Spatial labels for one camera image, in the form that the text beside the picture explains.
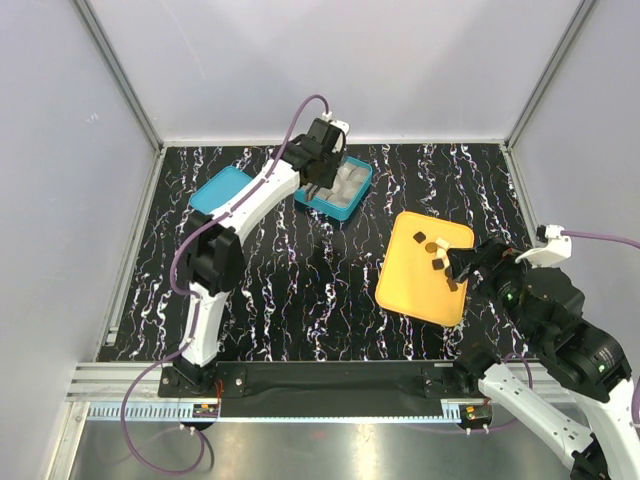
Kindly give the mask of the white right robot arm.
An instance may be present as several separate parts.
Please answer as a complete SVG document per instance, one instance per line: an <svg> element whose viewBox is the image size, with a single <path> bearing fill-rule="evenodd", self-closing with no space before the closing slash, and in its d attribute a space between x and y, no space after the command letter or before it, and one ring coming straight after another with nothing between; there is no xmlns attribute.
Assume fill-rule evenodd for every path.
<svg viewBox="0 0 640 480"><path fill-rule="evenodd" d="M520 382L506 361L476 350L454 363L457 390L501 404L535 433L573 479L639 476L639 391L620 343L584 319L584 295L559 268L572 243L563 233L520 252L492 238L474 248L449 248L445 274L503 306L530 351L585 415L583 427Z"/></svg>

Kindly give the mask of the aluminium slotted rail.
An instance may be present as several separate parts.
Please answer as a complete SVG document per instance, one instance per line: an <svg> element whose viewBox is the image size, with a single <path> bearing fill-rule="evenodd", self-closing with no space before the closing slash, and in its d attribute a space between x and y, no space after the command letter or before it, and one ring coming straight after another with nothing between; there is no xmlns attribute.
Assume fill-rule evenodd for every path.
<svg viewBox="0 0 640 480"><path fill-rule="evenodd" d="M175 398L161 398L158 385L165 367L152 367L146 363L81 363L76 367L71 386L67 393L70 402L85 402L91 420L118 421L182 421L220 423L325 423L325 424L458 424L472 418L472 408L482 405L455 405L459 417L455 421L429 419L411 420L364 420L352 421L267 421L224 420L221 417L221 403L208 399L202 404Z"/></svg>

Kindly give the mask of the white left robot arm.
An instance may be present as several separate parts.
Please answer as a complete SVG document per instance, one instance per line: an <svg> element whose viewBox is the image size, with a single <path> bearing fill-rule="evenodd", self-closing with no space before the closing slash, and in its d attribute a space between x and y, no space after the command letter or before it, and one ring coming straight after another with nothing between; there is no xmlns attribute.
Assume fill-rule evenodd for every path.
<svg viewBox="0 0 640 480"><path fill-rule="evenodd" d="M285 139L260 173L230 200L190 217L191 232L170 267L172 290L189 299L184 336L171 357L181 384L196 396L215 386L222 315L231 291L241 283L243 245L278 203L305 187L331 188L346 150L348 123L323 115L309 130Z"/></svg>

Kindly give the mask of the metal tongs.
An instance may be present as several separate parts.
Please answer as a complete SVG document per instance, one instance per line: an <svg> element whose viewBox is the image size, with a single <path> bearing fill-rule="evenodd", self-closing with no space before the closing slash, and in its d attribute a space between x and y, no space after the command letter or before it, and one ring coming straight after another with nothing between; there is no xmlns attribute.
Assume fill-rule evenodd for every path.
<svg viewBox="0 0 640 480"><path fill-rule="evenodd" d="M310 185L305 193L305 201L310 202L316 195L319 187L317 185Z"/></svg>

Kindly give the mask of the teal box lid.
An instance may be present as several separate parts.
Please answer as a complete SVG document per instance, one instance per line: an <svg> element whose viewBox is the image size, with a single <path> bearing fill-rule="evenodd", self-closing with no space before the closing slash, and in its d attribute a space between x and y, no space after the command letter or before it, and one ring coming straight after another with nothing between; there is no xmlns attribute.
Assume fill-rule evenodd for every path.
<svg viewBox="0 0 640 480"><path fill-rule="evenodd" d="M229 202L252 180L251 176L237 168L227 166L191 196L189 206L202 214L210 214Z"/></svg>

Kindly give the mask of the teal chocolate box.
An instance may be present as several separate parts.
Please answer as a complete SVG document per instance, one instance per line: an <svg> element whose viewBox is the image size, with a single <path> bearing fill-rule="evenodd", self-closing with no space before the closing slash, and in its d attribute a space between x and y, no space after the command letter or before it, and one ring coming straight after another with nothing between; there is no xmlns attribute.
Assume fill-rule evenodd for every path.
<svg viewBox="0 0 640 480"><path fill-rule="evenodd" d="M338 168L331 189L320 188L311 200L305 190L294 193L294 200L338 221L348 220L364 198L373 177L372 167L361 160L347 156Z"/></svg>

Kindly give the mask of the yellow plastic tray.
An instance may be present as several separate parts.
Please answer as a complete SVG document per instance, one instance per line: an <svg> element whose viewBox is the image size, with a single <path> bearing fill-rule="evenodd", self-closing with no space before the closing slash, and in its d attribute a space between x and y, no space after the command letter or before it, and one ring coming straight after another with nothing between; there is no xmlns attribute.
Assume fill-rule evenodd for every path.
<svg viewBox="0 0 640 480"><path fill-rule="evenodd" d="M423 232L426 240L417 243L416 232ZM450 266L448 258L439 258L436 240L441 238L449 248L470 248L474 245L473 231L462 224L415 212L400 213L395 220L383 262L375 298L379 306L418 320L452 327L462 320L466 284L458 284L452 292L445 275ZM435 243L437 250L429 253L427 243ZM432 261L442 259L445 268L435 270Z"/></svg>

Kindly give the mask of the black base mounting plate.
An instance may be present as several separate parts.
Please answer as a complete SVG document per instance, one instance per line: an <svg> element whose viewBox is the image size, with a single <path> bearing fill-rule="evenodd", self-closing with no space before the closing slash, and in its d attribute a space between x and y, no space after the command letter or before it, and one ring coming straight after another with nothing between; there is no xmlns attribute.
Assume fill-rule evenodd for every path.
<svg viewBox="0 0 640 480"><path fill-rule="evenodd" d="M220 361L192 385L173 366L163 368L161 398L221 403L224 420L354 421L443 419L455 405L485 400L449 361Z"/></svg>

